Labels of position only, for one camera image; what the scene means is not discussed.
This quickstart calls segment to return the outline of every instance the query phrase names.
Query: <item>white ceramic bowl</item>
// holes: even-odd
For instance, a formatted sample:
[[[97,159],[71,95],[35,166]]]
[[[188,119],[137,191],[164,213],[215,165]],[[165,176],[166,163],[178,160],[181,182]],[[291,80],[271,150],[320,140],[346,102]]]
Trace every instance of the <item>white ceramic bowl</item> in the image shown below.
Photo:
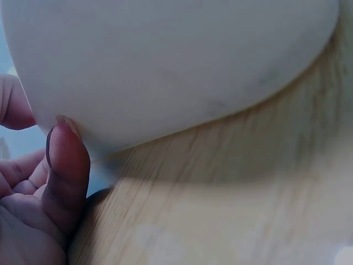
[[[238,112],[322,51],[338,0],[7,0],[15,68],[46,133],[101,156]]]

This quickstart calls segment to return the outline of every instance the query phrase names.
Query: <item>finger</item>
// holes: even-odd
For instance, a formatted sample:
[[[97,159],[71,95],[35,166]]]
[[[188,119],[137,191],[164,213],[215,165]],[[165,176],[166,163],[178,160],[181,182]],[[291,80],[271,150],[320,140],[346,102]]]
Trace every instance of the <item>finger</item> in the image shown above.
[[[48,171],[49,165],[46,157],[44,157],[34,169],[31,176],[28,179],[19,182],[15,187],[13,187],[12,190],[16,193],[33,195],[40,187],[46,183]]]
[[[71,121],[61,119],[48,135],[50,176],[42,207],[66,235],[76,228],[84,208],[90,159]]]
[[[0,199],[11,194],[13,194],[13,190],[9,186],[9,183],[7,183],[3,174],[0,172]]]
[[[35,125],[32,111],[19,79],[0,75],[0,123],[19,130]]]
[[[33,195],[34,195],[35,197],[37,197],[39,200],[41,200],[41,199],[42,199],[43,192],[44,192],[45,189],[46,189],[46,184],[44,184],[44,185],[41,186],[39,189],[37,189]]]
[[[10,160],[0,160],[0,172],[11,188],[28,179],[44,158],[45,149]]]

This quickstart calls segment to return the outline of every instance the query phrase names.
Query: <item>skin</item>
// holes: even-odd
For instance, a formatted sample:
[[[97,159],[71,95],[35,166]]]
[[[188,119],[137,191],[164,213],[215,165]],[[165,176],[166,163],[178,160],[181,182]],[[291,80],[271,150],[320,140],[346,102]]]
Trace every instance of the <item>skin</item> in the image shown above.
[[[0,75],[0,81],[1,125],[16,130],[35,125],[18,79]],[[67,264],[90,170],[73,126],[61,118],[45,149],[0,160],[0,264]]]

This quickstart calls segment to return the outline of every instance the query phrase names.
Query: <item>light wood surface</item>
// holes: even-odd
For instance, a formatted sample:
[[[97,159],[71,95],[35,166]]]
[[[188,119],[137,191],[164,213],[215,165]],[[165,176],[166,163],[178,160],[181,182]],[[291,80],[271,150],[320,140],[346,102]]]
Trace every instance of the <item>light wood surface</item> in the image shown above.
[[[353,245],[351,11],[342,1],[325,52],[275,98],[112,157],[119,180],[93,199],[71,264],[346,265],[337,255]]]

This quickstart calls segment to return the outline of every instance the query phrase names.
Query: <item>wooden table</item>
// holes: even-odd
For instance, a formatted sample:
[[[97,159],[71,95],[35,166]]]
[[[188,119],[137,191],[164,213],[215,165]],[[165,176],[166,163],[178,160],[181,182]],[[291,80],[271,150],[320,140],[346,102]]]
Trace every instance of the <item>wooden table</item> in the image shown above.
[[[353,0],[342,1],[328,47],[279,95],[112,158],[122,163],[119,181],[93,199],[71,263],[346,265],[339,260],[353,245],[351,12]]]

